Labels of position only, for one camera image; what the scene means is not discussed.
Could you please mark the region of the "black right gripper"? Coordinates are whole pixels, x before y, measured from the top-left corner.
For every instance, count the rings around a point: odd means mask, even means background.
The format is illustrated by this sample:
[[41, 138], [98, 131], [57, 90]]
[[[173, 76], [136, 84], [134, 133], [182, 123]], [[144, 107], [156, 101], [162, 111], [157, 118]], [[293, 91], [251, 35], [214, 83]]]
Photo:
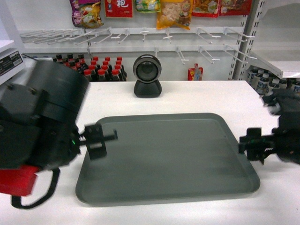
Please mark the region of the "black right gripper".
[[300, 163], [300, 131], [292, 129], [284, 132], [275, 132], [271, 135], [262, 135], [262, 129], [250, 127], [245, 136], [239, 140], [239, 153], [247, 153], [249, 161], [264, 160], [271, 154], [276, 154], [283, 162]]

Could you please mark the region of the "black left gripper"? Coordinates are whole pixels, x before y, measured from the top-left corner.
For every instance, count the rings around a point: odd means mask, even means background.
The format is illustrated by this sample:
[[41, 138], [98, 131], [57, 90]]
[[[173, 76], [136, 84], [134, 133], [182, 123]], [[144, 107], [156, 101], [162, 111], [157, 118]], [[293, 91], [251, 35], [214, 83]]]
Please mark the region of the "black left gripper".
[[0, 121], [0, 167], [18, 169], [22, 165], [52, 170], [68, 165], [87, 147], [90, 160], [107, 155], [106, 142], [118, 139], [117, 131], [104, 135], [99, 123], [88, 125], [81, 134], [75, 124], [42, 119], [37, 124]]

